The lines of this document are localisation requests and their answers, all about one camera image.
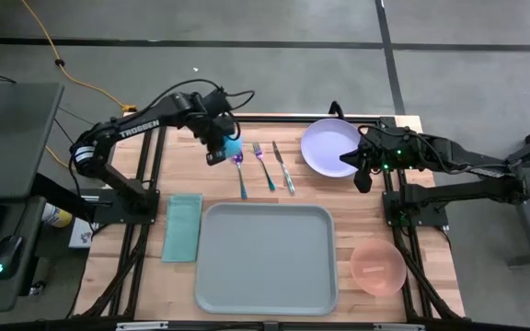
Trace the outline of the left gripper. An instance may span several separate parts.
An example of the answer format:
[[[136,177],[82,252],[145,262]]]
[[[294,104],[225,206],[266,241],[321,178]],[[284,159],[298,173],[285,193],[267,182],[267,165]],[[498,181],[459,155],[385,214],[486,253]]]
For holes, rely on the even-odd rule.
[[[215,166],[227,159],[225,139],[236,141],[241,136],[240,124],[232,113],[227,94],[215,89],[206,96],[194,92],[191,94],[193,111],[190,114],[190,130],[194,137],[205,144],[208,166]]]

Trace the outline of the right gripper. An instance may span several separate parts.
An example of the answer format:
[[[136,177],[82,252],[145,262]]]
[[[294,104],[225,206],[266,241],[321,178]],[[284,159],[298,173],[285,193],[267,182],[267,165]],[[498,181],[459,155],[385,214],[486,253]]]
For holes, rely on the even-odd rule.
[[[409,127],[360,126],[359,149],[340,155],[340,161],[358,166],[354,185],[361,193],[371,190],[371,171],[415,169],[420,166],[418,133]]]

